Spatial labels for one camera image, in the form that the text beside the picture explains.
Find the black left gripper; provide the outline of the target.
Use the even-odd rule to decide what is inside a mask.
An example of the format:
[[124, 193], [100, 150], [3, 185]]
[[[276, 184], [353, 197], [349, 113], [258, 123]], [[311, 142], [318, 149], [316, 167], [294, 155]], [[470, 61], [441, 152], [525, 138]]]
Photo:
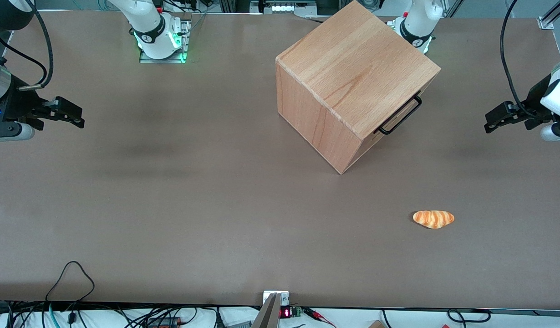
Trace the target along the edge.
[[524, 108], [529, 112], [527, 115], [522, 115], [519, 105], [511, 101], [505, 101], [486, 113], [486, 124], [484, 125], [484, 130], [486, 133], [492, 133], [496, 129], [508, 125], [517, 124], [521, 121], [525, 121], [525, 128], [530, 131], [540, 124], [555, 123], [548, 128], [549, 131], [559, 131], [559, 126], [557, 120], [553, 120], [553, 114], [551, 110], [540, 103], [542, 97], [548, 91], [550, 85], [551, 75], [548, 74], [538, 83], [536, 83], [532, 88], [530, 88], [526, 99], [522, 102]]

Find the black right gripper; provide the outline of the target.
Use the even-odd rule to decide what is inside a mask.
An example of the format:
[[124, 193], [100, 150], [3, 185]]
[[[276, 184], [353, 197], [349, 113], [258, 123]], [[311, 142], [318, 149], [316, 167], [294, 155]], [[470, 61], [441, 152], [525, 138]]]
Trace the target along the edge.
[[[0, 121], [25, 123], [38, 131], [44, 129], [44, 122], [41, 119], [65, 121], [78, 128], [84, 128], [84, 119], [68, 116], [82, 115], [80, 106], [61, 96], [47, 101], [41, 98], [36, 91], [18, 91], [18, 87], [26, 87], [26, 85], [27, 83], [12, 75], [9, 89], [0, 99]], [[41, 112], [44, 107], [50, 111]]]

